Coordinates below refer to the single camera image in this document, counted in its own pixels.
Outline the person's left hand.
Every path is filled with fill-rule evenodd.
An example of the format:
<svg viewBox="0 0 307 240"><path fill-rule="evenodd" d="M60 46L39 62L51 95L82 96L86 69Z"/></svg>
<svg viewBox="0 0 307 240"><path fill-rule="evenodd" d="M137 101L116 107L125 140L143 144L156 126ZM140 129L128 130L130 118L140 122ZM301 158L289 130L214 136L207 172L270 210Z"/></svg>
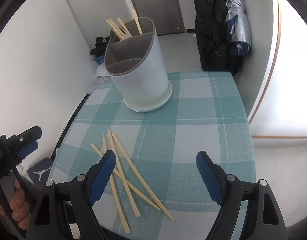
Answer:
<svg viewBox="0 0 307 240"><path fill-rule="evenodd" d="M19 182L13 176L5 176L0 180L0 186L9 201L9 206L12 210L12 220L17 223L20 229L26 230L29 226L31 213L29 204L25 200L25 194ZM1 203L0 221L8 233L16 235L17 230L7 217Z"/></svg>

